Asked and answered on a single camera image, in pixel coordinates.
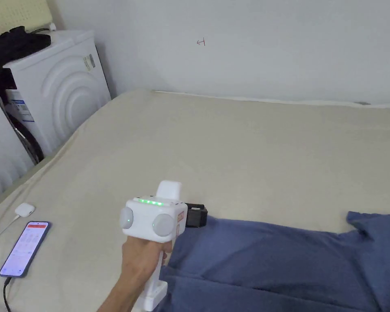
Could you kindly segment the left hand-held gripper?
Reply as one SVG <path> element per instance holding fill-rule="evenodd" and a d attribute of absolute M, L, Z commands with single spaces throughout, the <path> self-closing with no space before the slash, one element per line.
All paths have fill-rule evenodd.
<path fill-rule="evenodd" d="M 120 227 L 125 235 L 158 243 L 175 240 L 186 228 L 207 224 L 208 210 L 203 204 L 180 200 L 182 185 L 163 180 L 155 196 L 134 197 L 120 213 Z"/>

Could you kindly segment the person's left hand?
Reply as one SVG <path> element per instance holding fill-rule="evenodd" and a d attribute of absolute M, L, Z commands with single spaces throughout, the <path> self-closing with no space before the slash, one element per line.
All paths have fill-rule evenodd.
<path fill-rule="evenodd" d="M 164 262 L 172 251 L 172 242 L 158 243 L 129 236 L 122 246 L 119 283 L 129 294 L 139 294 L 155 272 L 159 260 Z"/>

